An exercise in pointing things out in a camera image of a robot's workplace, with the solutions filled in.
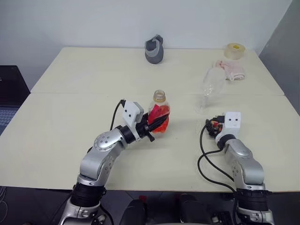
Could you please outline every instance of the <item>roll of tape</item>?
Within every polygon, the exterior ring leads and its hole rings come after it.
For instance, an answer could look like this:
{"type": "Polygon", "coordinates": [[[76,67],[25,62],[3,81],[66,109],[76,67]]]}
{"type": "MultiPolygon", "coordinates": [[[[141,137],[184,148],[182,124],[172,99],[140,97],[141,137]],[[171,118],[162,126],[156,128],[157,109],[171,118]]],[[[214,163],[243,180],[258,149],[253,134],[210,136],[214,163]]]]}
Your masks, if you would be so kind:
{"type": "Polygon", "coordinates": [[[240,59],[245,52],[245,47],[238,43],[230,43],[227,45],[224,55],[231,60],[240,59]]]}

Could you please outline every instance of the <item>pink cloth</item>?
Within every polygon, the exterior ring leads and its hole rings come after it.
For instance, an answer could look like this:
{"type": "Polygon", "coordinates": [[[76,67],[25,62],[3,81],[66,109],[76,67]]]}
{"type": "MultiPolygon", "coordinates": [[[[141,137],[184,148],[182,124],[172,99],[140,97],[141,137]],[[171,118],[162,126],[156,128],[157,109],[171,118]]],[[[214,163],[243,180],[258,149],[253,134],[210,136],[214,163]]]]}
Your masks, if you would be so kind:
{"type": "Polygon", "coordinates": [[[231,81],[245,78],[244,68],[238,62],[218,60],[215,67],[222,68],[226,73],[226,78],[231,81]]]}

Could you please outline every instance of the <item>robotic hand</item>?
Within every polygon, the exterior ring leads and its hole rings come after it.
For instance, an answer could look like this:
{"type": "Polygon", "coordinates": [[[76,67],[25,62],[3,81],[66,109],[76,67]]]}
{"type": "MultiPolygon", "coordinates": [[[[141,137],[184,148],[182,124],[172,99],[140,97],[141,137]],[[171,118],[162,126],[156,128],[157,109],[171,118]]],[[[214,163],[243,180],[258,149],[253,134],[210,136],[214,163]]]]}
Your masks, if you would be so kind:
{"type": "Polygon", "coordinates": [[[128,144],[148,136],[154,141],[151,131],[158,128],[168,115],[148,124],[148,114],[137,102],[121,100],[126,126],[100,134],[94,141],[80,165],[77,183],[68,199],[60,219],[60,225],[99,224],[97,219],[100,199],[106,193],[105,184],[115,159],[128,144]]]}
{"type": "Polygon", "coordinates": [[[206,128],[215,138],[218,147],[224,151],[227,163],[232,169],[238,200],[237,214],[246,224],[274,225],[272,211],[269,210],[265,190],[262,165],[238,138],[240,132],[240,112],[226,112],[206,120],[206,128]]]}

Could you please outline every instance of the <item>table surface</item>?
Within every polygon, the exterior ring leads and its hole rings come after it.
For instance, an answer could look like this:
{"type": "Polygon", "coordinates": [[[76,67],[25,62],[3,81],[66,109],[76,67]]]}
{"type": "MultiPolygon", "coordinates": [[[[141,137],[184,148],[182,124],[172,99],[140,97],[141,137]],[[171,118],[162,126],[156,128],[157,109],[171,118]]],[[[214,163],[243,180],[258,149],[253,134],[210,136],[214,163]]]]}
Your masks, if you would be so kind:
{"type": "MultiPolygon", "coordinates": [[[[224,50],[165,49],[162,63],[147,62],[144,49],[78,48],[61,50],[32,93],[97,93],[107,96],[151,95],[163,89],[168,95],[201,94],[207,70],[224,50]]],[[[244,81],[227,82],[223,94],[283,95],[254,51],[238,60],[244,81]]]]}
{"type": "MultiPolygon", "coordinates": [[[[147,109],[152,94],[129,95],[147,109]]],[[[71,189],[81,159],[97,135],[109,129],[120,96],[99,94],[30,94],[0,136],[0,185],[71,189]]],[[[240,139],[265,170],[270,191],[300,190],[300,119],[285,96],[223,95],[203,114],[194,110],[199,95],[169,95],[168,130],[133,143],[116,160],[108,189],[160,191],[227,191],[197,171],[199,133],[206,118],[241,111],[240,139]]],[[[122,124],[119,110],[115,126],[122,124]]],[[[206,151],[217,146],[207,135],[206,151]]],[[[223,153],[213,162],[230,173],[223,153]]],[[[209,177],[231,184],[203,161],[209,177]]]]}

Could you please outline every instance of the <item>laptop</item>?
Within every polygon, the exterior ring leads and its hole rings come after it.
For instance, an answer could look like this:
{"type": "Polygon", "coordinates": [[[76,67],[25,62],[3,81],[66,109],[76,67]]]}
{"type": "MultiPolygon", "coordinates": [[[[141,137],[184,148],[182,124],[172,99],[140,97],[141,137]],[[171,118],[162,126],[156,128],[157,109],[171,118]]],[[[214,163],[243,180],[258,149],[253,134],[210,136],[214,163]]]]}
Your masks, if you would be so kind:
{"type": "Polygon", "coordinates": [[[29,94],[17,66],[0,66],[0,135],[29,94]]]}

